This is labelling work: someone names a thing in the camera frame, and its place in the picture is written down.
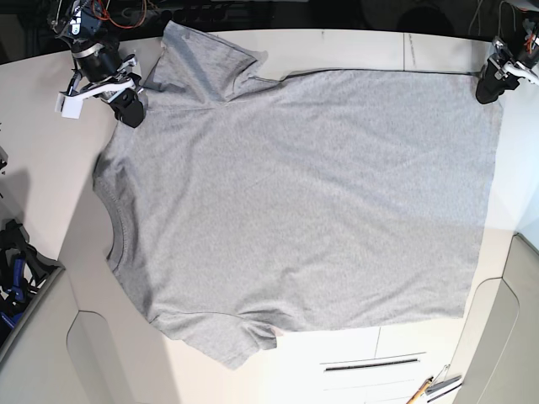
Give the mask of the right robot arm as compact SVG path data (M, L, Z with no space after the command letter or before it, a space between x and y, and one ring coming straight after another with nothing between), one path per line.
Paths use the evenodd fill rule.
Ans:
M68 45L73 61L67 89L58 93L55 111L78 119L83 103L98 98L113 110L115 119L136 128L145 118L139 94L141 75L136 56L120 54L113 22L101 1L55 1L49 25Z

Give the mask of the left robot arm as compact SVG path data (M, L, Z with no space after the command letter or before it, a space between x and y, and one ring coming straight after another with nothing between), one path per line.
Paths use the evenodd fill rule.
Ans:
M513 91L520 80L538 84L538 2L508 1L514 14L514 34L505 39L502 32L491 42L492 53L481 70L476 100L491 104L507 91Z

